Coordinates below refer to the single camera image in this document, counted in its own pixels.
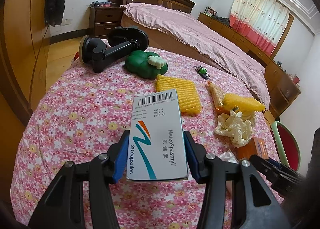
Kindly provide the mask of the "orange cardboard box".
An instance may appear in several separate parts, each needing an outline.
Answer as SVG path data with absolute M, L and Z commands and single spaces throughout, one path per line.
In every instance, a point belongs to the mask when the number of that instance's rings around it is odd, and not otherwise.
M 235 151 L 238 160 L 248 160 L 253 155 L 268 159 L 266 144 L 263 139 L 257 137 L 253 137 L 245 146 L 236 148 Z

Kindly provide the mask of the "clear plastic bag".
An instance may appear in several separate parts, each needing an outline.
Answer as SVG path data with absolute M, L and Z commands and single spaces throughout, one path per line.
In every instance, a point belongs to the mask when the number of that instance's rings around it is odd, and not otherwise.
M 238 164 L 239 161 L 237 160 L 236 156 L 234 155 L 234 153 L 231 150 L 228 150 L 224 153 L 222 153 L 221 155 L 219 155 L 219 158 L 222 161 L 226 161 L 229 163 L 234 163 L 234 164 Z

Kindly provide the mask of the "large cream plastic bag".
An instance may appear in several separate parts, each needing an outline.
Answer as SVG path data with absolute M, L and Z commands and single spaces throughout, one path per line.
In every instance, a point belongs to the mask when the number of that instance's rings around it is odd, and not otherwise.
M 252 138 L 255 127 L 255 112 L 222 113 L 217 117 L 217 126 L 214 132 L 223 137 L 229 137 L 234 147 L 246 146 Z

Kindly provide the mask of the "yellow foam net curled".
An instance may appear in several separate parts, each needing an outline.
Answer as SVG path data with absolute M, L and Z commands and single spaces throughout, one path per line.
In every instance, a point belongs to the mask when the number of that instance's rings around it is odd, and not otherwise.
M 223 97 L 222 105 L 225 110 L 237 109 L 242 114 L 251 114 L 253 112 L 263 112 L 266 107 L 255 98 L 239 96 L 233 93 L 227 93 Z

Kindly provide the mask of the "white teal medicine box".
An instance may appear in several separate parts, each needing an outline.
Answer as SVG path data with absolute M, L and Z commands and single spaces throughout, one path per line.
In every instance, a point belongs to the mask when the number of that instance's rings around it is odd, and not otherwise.
M 188 178 L 181 113 L 175 89 L 134 99 L 126 177 L 132 181 Z

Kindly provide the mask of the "biscuit packet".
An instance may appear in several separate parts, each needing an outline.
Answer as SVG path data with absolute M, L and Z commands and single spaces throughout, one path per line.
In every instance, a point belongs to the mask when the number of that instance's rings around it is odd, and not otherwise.
M 222 101 L 224 99 L 225 92 L 219 86 L 215 85 L 213 82 L 207 81 L 207 83 L 208 83 L 210 94 L 213 99 L 215 109 L 218 112 L 224 113 L 225 109 L 223 107 Z

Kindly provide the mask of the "yellow foam net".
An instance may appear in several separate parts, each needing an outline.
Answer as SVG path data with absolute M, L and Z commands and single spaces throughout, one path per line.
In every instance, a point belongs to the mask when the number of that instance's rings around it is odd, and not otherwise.
M 200 114 L 201 103 L 195 83 L 182 78 L 173 78 L 164 75 L 157 75 L 156 91 L 162 92 L 175 89 L 177 92 L 180 111 L 185 114 Z

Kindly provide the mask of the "red bin with green rim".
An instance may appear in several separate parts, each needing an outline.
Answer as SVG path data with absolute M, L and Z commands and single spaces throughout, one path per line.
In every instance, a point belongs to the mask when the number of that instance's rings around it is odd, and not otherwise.
M 271 125 L 271 133 L 281 163 L 294 171 L 298 171 L 300 167 L 300 150 L 293 134 L 279 121 L 275 121 Z

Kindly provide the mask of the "wooden cabinet desk unit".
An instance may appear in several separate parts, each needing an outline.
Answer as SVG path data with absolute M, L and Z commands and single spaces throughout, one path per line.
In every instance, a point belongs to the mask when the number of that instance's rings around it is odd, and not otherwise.
M 204 13 L 199 14 L 198 21 L 237 45 L 242 51 L 264 66 L 264 77 L 271 97 L 270 112 L 273 117 L 279 118 L 300 95 L 299 88 L 289 75 L 282 70 L 272 57 L 267 56 L 256 45 L 222 22 Z

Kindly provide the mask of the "pink floral table cloth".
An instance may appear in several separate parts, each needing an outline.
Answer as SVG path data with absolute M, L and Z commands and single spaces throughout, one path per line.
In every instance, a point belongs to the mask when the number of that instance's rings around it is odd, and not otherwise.
M 182 115 L 183 129 L 195 142 L 218 156 L 228 149 L 228 137 L 214 133 L 217 115 L 207 81 L 194 70 L 194 59 L 149 47 L 168 63 L 166 76 L 195 83 L 201 113 Z M 130 129 L 134 97 L 155 91 L 153 80 L 128 73 L 123 62 L 95 74 L 73 61 L 33 112 L 18 145 L 10 197 L 15 218 L 28 224 L 41 196 L 66 161 L 84 163 L 106 152 Z M 211 81 L 227 93 L 252 97 L 245 84 L 204 64 Z M 125 176 L 110 187 L 120 228 L 196 228 L 204 185 L 192 176 L 173 182 L 132 182 Z

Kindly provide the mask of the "small green toy car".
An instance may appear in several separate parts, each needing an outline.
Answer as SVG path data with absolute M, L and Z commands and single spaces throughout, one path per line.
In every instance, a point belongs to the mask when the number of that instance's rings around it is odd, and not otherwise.
M 209 79 L 210 75 L 208 74 L 207 70 L 202 67 L 201 65 L 194 66 L 195 71 L 204 79 Z

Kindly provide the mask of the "pink bed quilt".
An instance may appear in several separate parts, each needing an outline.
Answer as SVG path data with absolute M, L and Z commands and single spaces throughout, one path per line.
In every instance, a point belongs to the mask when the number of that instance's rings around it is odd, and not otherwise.
M 159 30 L 210 57 L 225 72 L 240 79 L 257 100 L 270 106 L 264 67 L 192 15 L 144 3 L 127 4 L 124 14 L 134 22 Z

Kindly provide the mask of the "floral window curtain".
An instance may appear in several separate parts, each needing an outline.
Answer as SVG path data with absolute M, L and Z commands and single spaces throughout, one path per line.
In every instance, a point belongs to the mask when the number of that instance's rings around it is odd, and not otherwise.
M 270 56 L 289 21 L 290 10 L 278 0 L 234 0 L 230 26 Z

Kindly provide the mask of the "wooden wardrobe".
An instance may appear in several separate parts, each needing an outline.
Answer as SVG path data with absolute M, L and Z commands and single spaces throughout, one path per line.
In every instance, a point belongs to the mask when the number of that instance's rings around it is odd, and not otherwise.
M 1 198 L 9 197 L 17 147 L 46 91 L 50 30 L 45 0 L 1 1 Z

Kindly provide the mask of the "brown bed base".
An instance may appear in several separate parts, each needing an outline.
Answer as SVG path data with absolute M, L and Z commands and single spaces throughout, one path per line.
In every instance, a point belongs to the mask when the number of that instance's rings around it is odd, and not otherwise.
M 152 30 L 146 28 L 123 14 L 121 19 L 121 26 L 130 27 L 130 26 L 138 26 L 139 29 L 143 30 L 149 37 L 149 46 L 158 48 L 161 50 L 166 50 L 168 52 L 173 52 L 176 54 L 180 54 L 200 62 L 206 63 L 207 65 L 213 66 L 217 69 L 223 70 L 217 63 L 212 61 L 212 59 L 208 56 L 204 56 L 200 54 L 195 48 L 185 45 L 178 40 L 172 38 L 171 36 L 160 32 L 159 30 Z

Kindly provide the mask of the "dark wooden nightstand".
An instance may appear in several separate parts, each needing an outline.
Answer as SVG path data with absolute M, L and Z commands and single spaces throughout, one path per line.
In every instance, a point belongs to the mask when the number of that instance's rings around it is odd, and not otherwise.
M 121 25 L 124 7 L 89 6 L 89 34 L 106 39 L 115 27 Z

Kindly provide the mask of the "black suction mount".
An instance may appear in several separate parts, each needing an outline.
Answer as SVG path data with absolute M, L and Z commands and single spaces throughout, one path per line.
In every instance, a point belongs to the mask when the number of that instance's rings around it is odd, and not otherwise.
M 137 26 L 115 27 L 107 35 L 106 43 L 101 38 L 85 35 L 80 41 L 79 59 L 91 65 L 94 73 L 101 73 L 115 61 L 134 51 L 144 51 L 148 46 L 148 35 Z

